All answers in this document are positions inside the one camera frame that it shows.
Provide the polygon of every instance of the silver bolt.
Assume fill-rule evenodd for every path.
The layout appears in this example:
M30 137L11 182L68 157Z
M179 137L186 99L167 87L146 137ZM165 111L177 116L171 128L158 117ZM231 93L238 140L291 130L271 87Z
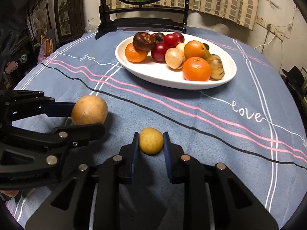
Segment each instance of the silver bolt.
M224 169L226 169L226 165L223 164L223 163L218 163L218 164L216 165L216 167L217 167L219 170L224 170Z
M119 162L119 161L122 160L122 156L121 155L113 156L113 160L116 161L116 162Z
M57 163L57 157L54 156L54 155L47 156L46 162L47 162L49 165L55 165L55 164Z
M180 158L181 158L182 161L189 161L191 159L191 157L189 155L186 155L186 154L182 155Z
M61 131L61 132L59 133L59 136L60 136L61 138L66 138L66 137L68 136L68 134L67 134L67 132Z
M84 163L84 164L80 164L79 165L79 170L81 170L81 171L85 171L85 170L87 170L87 165Z

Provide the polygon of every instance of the bowl of fruit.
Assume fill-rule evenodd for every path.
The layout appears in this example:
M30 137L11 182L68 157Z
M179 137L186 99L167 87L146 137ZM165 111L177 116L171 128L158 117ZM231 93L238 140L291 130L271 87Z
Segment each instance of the bowl of fruit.
M184 90L220 86L237 72L234 60L222 48L177 32L138 32L116 47L115 56L143 80Z

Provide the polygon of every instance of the blue tablecloth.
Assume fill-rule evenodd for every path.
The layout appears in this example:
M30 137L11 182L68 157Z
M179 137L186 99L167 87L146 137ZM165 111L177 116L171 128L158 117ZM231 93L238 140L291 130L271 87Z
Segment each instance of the blue tablecloth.
M237 64L237 75L229 83L209 90L165 88L135 77L117 62L116 46L135 33L118 30L98 40L95 33L90 33L44 61L48 67L119 98L92 92L80 81L42 64L16 87L44 91L45 96L56 101L76 102L94 94L107 102L108 137L71 150L65 174L81 163L102 163L117 154L121 146L131 143L134 132L154 127L168 131L173 143L180 144L185 153L202 163L225 163L282 227L306 193L307 149L296 105L272 65L259 52L235 39L189 27L188 34L226 50ZM65 123L69 123L66 118L41 115L17 121L14 126L48 132ZM20 199L12 199L8 208L25 226L53 188L26 191ZM134 184L120 187L120 207L123 230L182 229L183 185L169 183L163 153L154 157L141 154Z

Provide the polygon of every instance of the dark wooden picture frame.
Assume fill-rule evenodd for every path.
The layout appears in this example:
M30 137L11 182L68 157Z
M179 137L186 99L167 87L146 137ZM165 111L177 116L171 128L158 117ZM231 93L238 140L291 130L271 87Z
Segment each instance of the dark wooden picture frame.
M83 0L54 0L54 13L60 45L84 34Z

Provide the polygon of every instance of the orange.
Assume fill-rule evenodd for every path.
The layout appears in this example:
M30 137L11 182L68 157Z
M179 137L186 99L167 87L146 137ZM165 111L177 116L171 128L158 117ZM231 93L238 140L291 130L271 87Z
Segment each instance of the orange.
M125 49L126 58L130 62L140 63L146 59L147 54L147 51L136 49L133 43L128 44Z
M185 44L184 52L187 59L192 57L203 58L206 51L206 46L199 41L189 41L187 44Z
M211 68L203 58L192 57L185 61L182 67L183 77L192 81L208 81Z

